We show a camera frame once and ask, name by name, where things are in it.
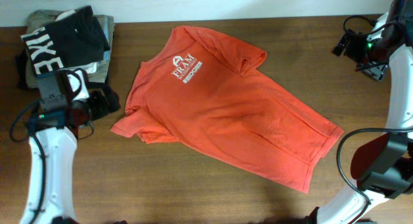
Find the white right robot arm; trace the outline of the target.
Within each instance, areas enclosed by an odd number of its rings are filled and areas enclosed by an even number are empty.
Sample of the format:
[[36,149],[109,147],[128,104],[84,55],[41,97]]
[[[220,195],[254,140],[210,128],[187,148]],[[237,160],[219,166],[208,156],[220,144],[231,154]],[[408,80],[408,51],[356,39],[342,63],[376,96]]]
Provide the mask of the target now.
[[[374,207],[412,193],[412,0],[393,0],[377,20],[365,19],[371,32],[344,28],[332,49],[356,62],[356,70],[376,81],[391,73],[390,104],[383,128],[361,128],[343,137],[336,152],[337,169],[345,186],[322,207],[316,207],[304,223],[362,223]],[[359,147],[346,177],[341,151],[356,134],[379,132],[381,136]]]

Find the orange FRAM t-shirt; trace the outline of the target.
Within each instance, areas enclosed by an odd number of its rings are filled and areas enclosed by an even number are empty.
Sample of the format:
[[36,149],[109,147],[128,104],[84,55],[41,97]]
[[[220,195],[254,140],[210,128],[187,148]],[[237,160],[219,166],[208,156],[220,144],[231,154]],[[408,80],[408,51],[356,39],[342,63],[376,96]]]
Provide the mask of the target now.
[[112,132],[179,142],[306,193],[343,131],[261,73],[266,58],[224,33],[177,26],[162,51],[140,64]]

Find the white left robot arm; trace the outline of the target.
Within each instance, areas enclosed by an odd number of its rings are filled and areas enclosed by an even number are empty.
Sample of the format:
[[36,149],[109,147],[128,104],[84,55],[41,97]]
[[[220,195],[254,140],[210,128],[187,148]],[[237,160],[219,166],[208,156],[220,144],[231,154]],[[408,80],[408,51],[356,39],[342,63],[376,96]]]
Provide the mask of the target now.
[[28,197],[21,223],[77,223],[72,195],[72,167],[77,131],[119,110],[111,88],[51,94],[28,106],[26,124],[31,150]]

